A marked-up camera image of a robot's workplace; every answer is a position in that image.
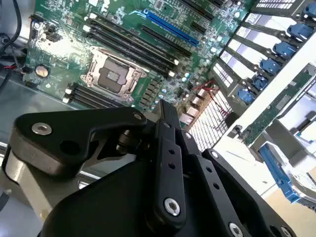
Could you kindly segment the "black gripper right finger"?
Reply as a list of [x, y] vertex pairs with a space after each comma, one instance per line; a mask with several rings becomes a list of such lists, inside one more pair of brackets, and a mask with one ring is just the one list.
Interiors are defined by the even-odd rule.
[[200, 152], [170, 106], [182, 153], [187, 220], [183, 237], [294, 237], [293, 229], [213, 149]]

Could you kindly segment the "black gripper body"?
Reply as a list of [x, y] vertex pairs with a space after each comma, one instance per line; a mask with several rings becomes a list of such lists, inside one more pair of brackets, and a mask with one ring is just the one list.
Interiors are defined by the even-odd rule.
[[57, 204], [43, 237], [221, 237], [219, 215], [179, 157], [132, 162]]

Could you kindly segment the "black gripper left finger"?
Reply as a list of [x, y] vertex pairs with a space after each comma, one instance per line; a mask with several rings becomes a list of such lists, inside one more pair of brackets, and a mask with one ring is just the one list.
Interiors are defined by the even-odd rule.
[[4, 173], [47, 220], [63, 199], [143, 159], [179, 157], [170, 105], [152, 121], [132, 107], [24, 114], [13, 124]]

